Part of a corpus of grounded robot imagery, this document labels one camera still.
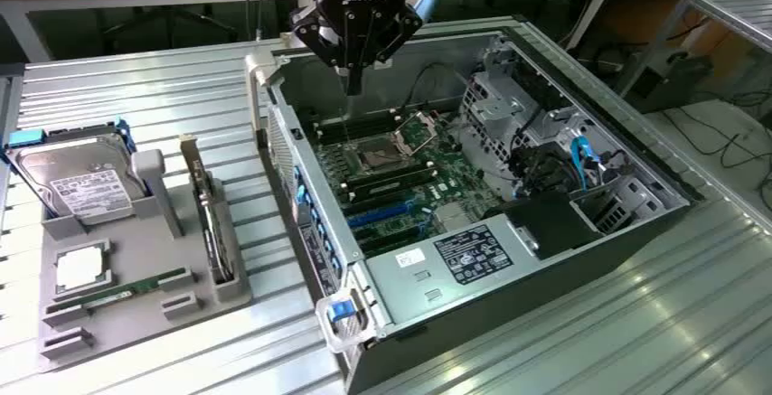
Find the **metal socket cover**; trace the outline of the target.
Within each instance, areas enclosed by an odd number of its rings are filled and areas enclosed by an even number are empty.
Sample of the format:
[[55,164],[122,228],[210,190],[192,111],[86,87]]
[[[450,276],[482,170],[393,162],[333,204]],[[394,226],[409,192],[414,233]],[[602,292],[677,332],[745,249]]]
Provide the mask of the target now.
[[393,142],[401,154],[415,155],[438,135],[434,119],[415,112],[393,131]]

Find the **black tripod legs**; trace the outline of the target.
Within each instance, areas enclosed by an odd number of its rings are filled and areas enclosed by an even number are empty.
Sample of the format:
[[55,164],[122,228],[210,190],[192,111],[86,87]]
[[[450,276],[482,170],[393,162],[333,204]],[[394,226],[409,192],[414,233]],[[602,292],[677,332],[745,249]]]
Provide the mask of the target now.
[[106,10],[94,9],[99,38],[106,53],[118,51],[119,36],[131,30],[146,27],[155,22],[163,24],[163,33],[168,48],[175,48],[176,22],[183,20],[199,27],[212,28],[226,35],[227,42],[236,42],[239,31],[214,17],[214,6],[203,4],[203,11],[184,8],[182,5],[158,5],[148,8],[134,6],[131,17],[118,24],[108,25]]

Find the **graphics card with metal bracket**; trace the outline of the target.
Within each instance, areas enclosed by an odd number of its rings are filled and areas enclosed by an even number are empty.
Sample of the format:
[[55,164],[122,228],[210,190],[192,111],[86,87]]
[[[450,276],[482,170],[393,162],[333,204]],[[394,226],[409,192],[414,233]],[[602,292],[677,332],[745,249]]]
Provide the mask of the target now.
[[216,213],[220,199],[216,196],[212,178],[200,157],[195,136],[180,135],[180,153],[190,172],[211,277],[216,284],[223,284],[231,282],[235,276]]

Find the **silver disk bay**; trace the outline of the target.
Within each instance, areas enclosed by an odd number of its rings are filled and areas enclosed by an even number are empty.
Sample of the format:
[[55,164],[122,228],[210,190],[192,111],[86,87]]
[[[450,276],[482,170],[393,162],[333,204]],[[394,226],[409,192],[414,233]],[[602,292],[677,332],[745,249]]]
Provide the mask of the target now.
[[632,175],[590,189],[573,200],[580,211],[608,235],[665,211],[667,207],[641,180]]

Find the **open black PC case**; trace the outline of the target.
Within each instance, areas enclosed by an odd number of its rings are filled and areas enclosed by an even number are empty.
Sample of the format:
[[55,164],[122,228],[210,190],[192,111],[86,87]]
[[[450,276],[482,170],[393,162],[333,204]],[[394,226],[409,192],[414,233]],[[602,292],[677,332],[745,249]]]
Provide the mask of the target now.
[[[501,200],[500,214],[536,237],[541,266],[485,296],[399,328],[379,303],[366,257],[355,243],[313,149],[314,125],[437,110],[456,113],[481,54],[510,40],[580,110],[570,154],[581,189]],[[363,90],[345,95],[334,70],[310,50],[263,43],[247,58],[247,85],[259,97],[254,122],[271,188],[290,242],[310,284],[322,338],[343,367],[343,387],[358,393],[461,343],[514,320],[617,269],[676,226],[697,197],[664,157],[644,144],[647,127],[625,100],[537,27],[506,18],[437,24],[365,72]],[[602,234],[573,200],[617,177],[641,180],[667,209]],[[353,300],[357,313],[333,323],[327,307]]]

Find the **blue case latch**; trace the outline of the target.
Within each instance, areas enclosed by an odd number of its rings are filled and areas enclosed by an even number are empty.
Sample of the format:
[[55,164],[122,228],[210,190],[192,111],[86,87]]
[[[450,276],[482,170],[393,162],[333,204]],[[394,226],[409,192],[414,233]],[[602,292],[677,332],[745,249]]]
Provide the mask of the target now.
[[327,317],[333,323],[355,315],[357,309],[353,300],[333,302],[327,307]]

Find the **hard disk with blue bracket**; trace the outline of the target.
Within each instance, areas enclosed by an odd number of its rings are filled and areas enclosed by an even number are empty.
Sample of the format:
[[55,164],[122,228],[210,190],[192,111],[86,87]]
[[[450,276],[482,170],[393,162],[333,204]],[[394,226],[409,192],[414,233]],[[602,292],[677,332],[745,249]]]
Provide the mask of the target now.
[[136,146],[123,118],[88,127],[16,130],[1,158],[33,190],[52,218],[74,216],[86,226],[132,215],[150,195],[132,171]]

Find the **CPU socket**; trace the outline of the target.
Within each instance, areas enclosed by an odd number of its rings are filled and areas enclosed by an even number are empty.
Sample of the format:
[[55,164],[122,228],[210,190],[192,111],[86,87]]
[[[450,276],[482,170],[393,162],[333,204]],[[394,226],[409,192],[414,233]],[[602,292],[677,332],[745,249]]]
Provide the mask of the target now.
[[357,145],[357,157],[362,171],[375,173],[411,164],[394,142],[387,138],[377,138]]

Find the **silver drive cage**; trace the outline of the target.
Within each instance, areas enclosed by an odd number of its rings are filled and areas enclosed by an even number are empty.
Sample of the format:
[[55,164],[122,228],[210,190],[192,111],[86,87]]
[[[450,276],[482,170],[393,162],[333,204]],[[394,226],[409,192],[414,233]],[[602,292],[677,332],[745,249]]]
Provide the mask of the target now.
[[580,109],[502,37],[481,54],[460,114],[462,152],[504,200],[581,189],[570,154]]

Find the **silver power supply unit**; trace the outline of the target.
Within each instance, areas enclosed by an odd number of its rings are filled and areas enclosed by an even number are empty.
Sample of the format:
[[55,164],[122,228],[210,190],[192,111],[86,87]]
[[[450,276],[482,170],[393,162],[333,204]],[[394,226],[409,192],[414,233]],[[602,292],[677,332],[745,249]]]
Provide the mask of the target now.
[[530,231],[500,214],[366,261],[399,328],[485,296],[541,266]]

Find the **metal slat side table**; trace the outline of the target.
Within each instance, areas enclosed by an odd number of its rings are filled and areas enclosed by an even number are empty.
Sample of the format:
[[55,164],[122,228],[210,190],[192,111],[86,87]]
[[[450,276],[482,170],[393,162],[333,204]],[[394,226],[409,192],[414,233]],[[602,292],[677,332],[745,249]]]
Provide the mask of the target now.
[[772,54],[772,0],[679,0],[664,23],[648,42],[637,62],[622,70],[614,91],[620,96],[628,94],[641,76],[647,61],[667,42],[681,15],[697,10],[708,21],[723,24],[732,32],[748,40],[756,47]]

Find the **black expansion slot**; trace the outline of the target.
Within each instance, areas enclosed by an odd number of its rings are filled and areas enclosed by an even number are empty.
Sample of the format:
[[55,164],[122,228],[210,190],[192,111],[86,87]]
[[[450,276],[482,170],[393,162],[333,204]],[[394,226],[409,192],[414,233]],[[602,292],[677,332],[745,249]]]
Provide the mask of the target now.
[[398,230],[378,231],[374,228],[365,228],[355,232],[355,240],[359,246],[363,247],[382,247],[394,243],[413,240],[423,232],[423,227],[419,225],[410,226]]

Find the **black box device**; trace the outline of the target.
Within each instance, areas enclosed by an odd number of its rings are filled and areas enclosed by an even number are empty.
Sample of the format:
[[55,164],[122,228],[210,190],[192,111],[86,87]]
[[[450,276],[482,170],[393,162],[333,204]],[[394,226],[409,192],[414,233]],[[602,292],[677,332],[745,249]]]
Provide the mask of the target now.
[[626,95],[629,104],[641,114],[684,106],[713,69],[709,56],[683,50],[659,52],[632,85]]

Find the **silver chipset heatsink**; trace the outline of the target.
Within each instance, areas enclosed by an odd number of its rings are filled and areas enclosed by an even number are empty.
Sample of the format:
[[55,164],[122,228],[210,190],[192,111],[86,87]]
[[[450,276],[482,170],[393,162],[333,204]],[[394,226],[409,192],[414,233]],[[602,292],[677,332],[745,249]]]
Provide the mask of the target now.
[[474,222],[472,215],[458,202],[449,202],[439,206],[433,213],[438,228],[449,231],[462,228]]

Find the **grey plastic parts rack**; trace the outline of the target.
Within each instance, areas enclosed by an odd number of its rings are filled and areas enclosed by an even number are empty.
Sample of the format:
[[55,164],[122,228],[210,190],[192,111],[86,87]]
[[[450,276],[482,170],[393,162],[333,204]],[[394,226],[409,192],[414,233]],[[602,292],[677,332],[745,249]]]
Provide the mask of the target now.
[[[235,278],[216,284],[207,262],[191,178],[182,186],[164,185],[166,165],[158,150],[132,154],[131,167],[152,192],[132,203],[131,216],[91,226],[72,216],[43,223],[37,358],[45,371],[87,362],[224,315],[253,300],[220,181],[210,175],[220,199],[216,213]],[[58,254],[92,245],[104,250],[106,280],[58,294]],[[175,268],[186,268],[186,273],[162,280],[159,289],[147,294],[99,307],[44,311],[56,302]]]

